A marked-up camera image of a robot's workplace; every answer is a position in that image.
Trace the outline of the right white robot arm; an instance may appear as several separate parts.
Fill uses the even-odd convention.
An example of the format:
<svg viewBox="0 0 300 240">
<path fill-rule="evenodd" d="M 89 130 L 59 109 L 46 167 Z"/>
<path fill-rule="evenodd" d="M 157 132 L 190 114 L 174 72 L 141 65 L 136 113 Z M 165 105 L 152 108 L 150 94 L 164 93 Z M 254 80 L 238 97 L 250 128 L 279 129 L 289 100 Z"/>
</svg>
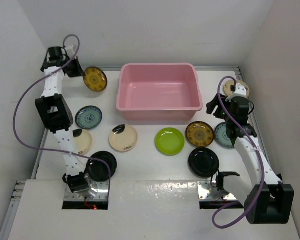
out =
<svg viewBox="0 0 300 240">
<path fill-rule="evenodd" d="M 226 225 L 217 224 L 217 214 L 235 205 L 227 203 L 212 215 L 213 225 L 218 229 L 227 229 L 242 219 L 251 225 L 287 224 L 295 192 L 290 184 L 283 183 L 274 173 L 265 158 L 257 133 L 248 123 L 249 100 L 242 96 L 228 100 L 218 93 L 206 108 L 207 114 L 225 120 L 226 134 L 239 153 L 251 182 L 247 184 L 235 171 L 218 173 L 216 189 L 231 193 L 243 206 L 244 212 Z"/>
</svg>

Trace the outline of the yellow patterned plate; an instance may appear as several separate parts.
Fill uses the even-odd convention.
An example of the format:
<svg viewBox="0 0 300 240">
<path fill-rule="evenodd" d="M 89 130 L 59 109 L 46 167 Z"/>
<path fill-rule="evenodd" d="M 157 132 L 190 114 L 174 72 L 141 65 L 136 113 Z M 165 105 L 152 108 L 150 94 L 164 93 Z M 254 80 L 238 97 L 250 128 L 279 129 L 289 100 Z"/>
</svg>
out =
<svg viewBox="0 0 300 240">
<path fill-rule="evenodd" d="M 185 136 L 191 145 L 205 148 L 213 143 L 215 132 L 206 122 L 194 121 L 187 126 Z"/>
<path fill-rule="evenodd" d="M 102 92 L 108 86 L 106 74 L 98 67 L 88 67 L 84 72 L 83 81 L 94 92 Z"/>
</svg>

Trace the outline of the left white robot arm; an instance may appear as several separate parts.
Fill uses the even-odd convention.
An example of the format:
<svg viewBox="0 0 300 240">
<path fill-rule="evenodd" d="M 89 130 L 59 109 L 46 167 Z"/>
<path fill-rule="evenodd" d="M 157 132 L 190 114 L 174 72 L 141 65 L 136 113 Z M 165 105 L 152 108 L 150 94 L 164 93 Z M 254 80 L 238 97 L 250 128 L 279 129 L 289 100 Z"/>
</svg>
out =
<svg viewBox="0 0 300 240">
<path fill-rule="evenodd" d="M 84 72 L 78 58 L 71 59 L 68 51 L 73 52 L 74 48 L 55 46 L 47 50 L 41 67 L 46 76 L 44 90 L 41 97 L 35 100 L 35 106 L 43 125 L 64 151 L 66 173 L 62 177 L 63 182 L 72 193 L 82 195 L 89 191 L 90 186 L 85 177 L 85 166 L 75 155 L 78 151 L 72 130 L 74 118 L 62 95 L 62 83 L 65 76 L 82 77 Z"/>
</svg>

